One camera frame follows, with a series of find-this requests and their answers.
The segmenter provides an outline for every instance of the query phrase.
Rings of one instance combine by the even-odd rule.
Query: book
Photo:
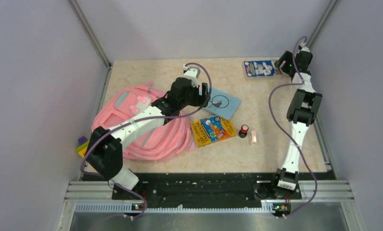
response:
[[[232,115],[241,104],[240,99],[215,88],[211,89],[210,96],[210,101],[208,102],[207,107],[203,109],[226,120],[231,119]]]
[[[244,61],[245,72],[248,77],[280,75],[275,62],[276,60]]]
[[[231,121],[217,115],[191,122],[191,130],[198,147],[222,141],[237,135]]]

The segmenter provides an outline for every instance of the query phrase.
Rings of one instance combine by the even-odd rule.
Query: white wall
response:
[[[66,0],[0,0],[0,230],[55,229],[105,75]]]
[[[313,47],[319,117],[367,230],[383,230],[383,0],[341,1]]]
[[[110,60],[272,57],[330,0],[78,0]]]

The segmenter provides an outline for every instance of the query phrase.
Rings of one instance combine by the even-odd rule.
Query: robotic arm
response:
[[[304,142],[309,126],[313,124],[319,110],[322,94],[315,92],[310,82],[311,75],[307,70],[312,53],[309,48],[302,43],[299,52],[295,54],[296,65],[303,78],[304,84],[297,85],[297,90],[288,108],[286,118],[291,124],[291,136],[295,139],[300,148]],[[292,83],[302,83],[299,74],[293,67],[292,53],[286,51],[284,55],[275,62],[277,68],[287,73],[292,78]],[[276,193],[280,195],[290,193],[295,190],[299,178],[299,159],[300,153],[297,146],[291,140],[289,142],[287,155],[282,166],[277,170],[277,180],[275,182]]]
[[[154,101],[144,111],[126,121],[131,123],[110,135],[108,135],[100,144],[95,147],[93,153],[88,156],[90,163],[105,180],[112,180],[124,186],[127,189],[133,189],[138,183],[138,177],[123,165],[122,151],[126,149],[137,138],[146,132],[159,126],[165,125],[172,118],[164,116],[178,116],[180,111],[186,106],[206,107],[210,96],[207,91],[207,84],[202,84],[202,94],[200,94],[198,76],[200,69],[198,67],[183,67],[183,77],[178,77],[172,83],[170,91],[165,96]],[[152,117],[134,123],[135,120]],[[89,148],[105,133],[113,130],[124,123],[114,127],[104,129],[96,128],[89,140]]]

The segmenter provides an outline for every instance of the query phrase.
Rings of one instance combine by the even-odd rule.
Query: light blue book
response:
[[[230,120],[240,104],[240,99],[212,88],[210,101],[204,109],[221,118]]]

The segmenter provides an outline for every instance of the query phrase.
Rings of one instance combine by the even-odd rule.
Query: pink eraser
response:
[[[256,132],[251,131],[251,140],[250,140],[251,145],[256,145]]]

